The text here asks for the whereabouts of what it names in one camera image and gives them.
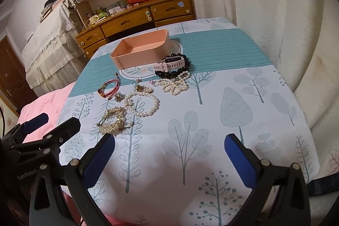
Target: pink box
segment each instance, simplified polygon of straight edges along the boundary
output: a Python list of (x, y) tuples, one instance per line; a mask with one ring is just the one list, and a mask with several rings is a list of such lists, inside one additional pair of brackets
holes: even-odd
[(153, 64), (170, 54), (167, 29), (122, 39), (111, 58), (119, 70)]

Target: red bracelet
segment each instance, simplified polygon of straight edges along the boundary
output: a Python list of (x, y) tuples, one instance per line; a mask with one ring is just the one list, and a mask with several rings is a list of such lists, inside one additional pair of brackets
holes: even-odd
[[(116, 79), (112, 79), (112, 80), (109, 80), (108, 82), (103, 83), (103, 85), (98, 89), (98, 93), (99, 93), (99, 95), (100, 95), (101, 97), (103, 97), (103, 98), (109, 97), (108, 100), (110, 100), (110, 99), (112, 99), (113, 96), (118, 92), (119, 87), (120, 87), (120, 78), (119, 78), (118, 73), (115, 73), (115, 75), (117, 76)], [(115, 88), (113, 88), (110, 92), (108, 92), (107, 94), (105, 94), (104, 91), (105, 91), (106, 86), (107, 86), (108, 84), (114, 83), (114, 82), (117, 83), (117, 85), (115, 86)]]

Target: watch face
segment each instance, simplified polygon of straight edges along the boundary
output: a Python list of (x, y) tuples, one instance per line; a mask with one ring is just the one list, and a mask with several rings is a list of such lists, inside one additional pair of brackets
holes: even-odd
[(169, 58), (165, 58), (165, 63), (178, 62), (180, 60), (181, 60), (181, 57), (169, 57)]

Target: pink bedding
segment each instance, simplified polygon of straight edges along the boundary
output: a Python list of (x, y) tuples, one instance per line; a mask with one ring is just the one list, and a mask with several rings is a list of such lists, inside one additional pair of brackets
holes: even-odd
[(74, 84), (75, 82), (62, 89), (49, 92), (22, 109), (18, 123), (29, 121), (43, 112), (47, 113), (49, 117), (48, 123), (27, 135), (24, 143), (40, 140), (46, 133), (56, 127), (60, 112)]

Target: black cable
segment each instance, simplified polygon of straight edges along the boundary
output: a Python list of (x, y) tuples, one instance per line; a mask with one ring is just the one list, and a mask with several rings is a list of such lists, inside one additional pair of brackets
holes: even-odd
[(0, 107), (1, 117), (2, 117), (2, 137), (5, 136), (5, 116), (3, 115), (2, 109)]

